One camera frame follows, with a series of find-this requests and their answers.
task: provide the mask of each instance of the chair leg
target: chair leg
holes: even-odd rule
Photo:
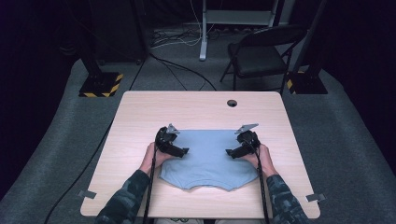
[[[282,96],[283,89],[285,88],[285,82],[286,82],[286,75],[287,74],[288,74],[288,71],[286,71],[286,73],[283,74],[282,85],[280,85],[280,96]]]
[[[221,79],[220,79],[220,82],[222,82],[222,80],[224,79],[225,75],[228,73],[228,70],[230,69],[232,63],[233,63],[233,62],[229,62],[229,63],[228,63],[227,68],[225,69],[225,71],[224,71],[224,73],[223,73],[223,76],[222,76]]]
[[[233,91],[236,90],[236,72],[233,72]]]

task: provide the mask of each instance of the metal clip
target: metal clip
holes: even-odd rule
[[[317,201],[318,203],[326,200],[326,196],[324,194],[310,194],[305,196],[306,200],[310,203],[313,201]]]
[[[169,124],[168,128],[166,129],[167,133],[180,133],[172,123]]]
[[[77,194],[81,198],[90,198],[94,199],[96,196],[95,192],[91,192],[89,190],[80,190],[79,193]]]
[[[244,125],[242,125],[242,127],[240,127],[240,128],[235,132],[235,134],[247,132],[247,131],[249,131],[250,129],[252,129],[252,128],[254,128],[254,127],[257,127],[257,126],[259,126],[258,123],[254,123],[254,124],[244,124]]]

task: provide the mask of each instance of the black chair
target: black chair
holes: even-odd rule
[[[230,62],[222,75],[220,82],[226,74],[231,74],[233,66],[233,90],[236,89],[236,77],[252,78],[283,74],[281,87],[267,89],[272,91],[280,89],[282,95],[286,75],[289,70],[290,58],[293,48],[306,36],[306,29],[299,25],[282,25],[260,29],[246,35],[239,43],[228,46]],[[276,46],[290,45],[282,54]]]

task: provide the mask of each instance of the person's left hand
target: person's left hand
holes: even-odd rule
[[[147,175],[149,175],[151,171],[152,157],[154,156],[154,148],[155,148],[155,143],[152,142],[148,145],[145,158],[143,159],[142,164],[139,167],[139,170],[145,172]],[[173,158],[173,156],[167,153],[163,153],[160,150],[157,150],[157,154],[155,155],[155,158],[156,158],[155,167],[159,167],[161,164],[163,164],[164,161]]]

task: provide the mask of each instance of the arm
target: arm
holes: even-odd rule
[[[290,188],[276,171],[271,160],[267,146],[261,144],[259,148],[260,161],[262,162],[262,174],[266,178],[268,190],[273,208],[275,223],[311,223],[298,200],[293,196]],[[254,167],[258,167],[256,155],[248,154],[243,157],[250,161]]]
[[[122,188],[110,198],[106,206],[99,212],[95,223],[122,223],[128,220],[134,223],[143,195],[149,185],[149,172],[151,170],[152,158],[154,155],[154,143],[148,145],[145,158],[139,169],[129,177]],[[156,167],[170,159],[171,156],[161,151],[157,151]]]

